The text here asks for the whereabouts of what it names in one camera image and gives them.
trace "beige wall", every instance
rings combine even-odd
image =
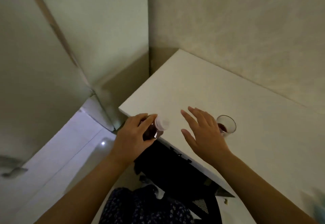
[[[0,11],[0,155],[26,161],[90,90],[34,0],[1,0]]]
[[[148,0],[44,0],[114,126],[148,77]]]
[[[325,0],[149,0],[152,71],[177,48],[325,114]]]

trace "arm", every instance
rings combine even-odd
[[[316,222],[289,199],[273,188],[243,161],[233,155],[222,137],[215,119],[200,109],[189,107],[197,118],[185,111],[182,115],[192,129],[182,129],[185,140],[193,151],[212,165],[224,177],[258,224]]]
[[[84,179],[44,213],[35,224],[89,224],[119,176],[154,140],[142,135],[157,115],[130,117],[117,133],[110,154]]]

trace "bottle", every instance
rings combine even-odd
[[[169,120],[162,119],[160,116],[148,127],[143,134],[143,141],[159,138],[165,130],[169,128]]]

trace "white tabletop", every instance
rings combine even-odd
[[[229,115],[237,130],[230,150],[261,177],[307,211],[302,194],[325,192],[325,116],[285,99],[218,66],[178,50],[121,106],[128,116],[157,113],[170,128],[161,137],[194,166],[233,193],[222,176],[199,158],[181,129],[190,128],[180,110],[198,107]]]

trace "glass rim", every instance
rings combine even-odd
[[[234,132],[237,130],[237,124],[236,124],[235,120],[234,120],[233,118],[231,118],[230,116],[228,116],[228,115],[222,114],[222,115],[219,115],[219,116],[217,117],[217,119],[215,119],[215,120],[217,121],[217,123],[218,123],[218,118],[221,117],[221,116],[227,116],[227,117],[229,117],[230,119],[232,119],[232,121],[233,121],[234,124],[235,124],[235,129],[234,129],[233,132],[226,132],[226,133],[229,133],[229,134],[234,133]]]

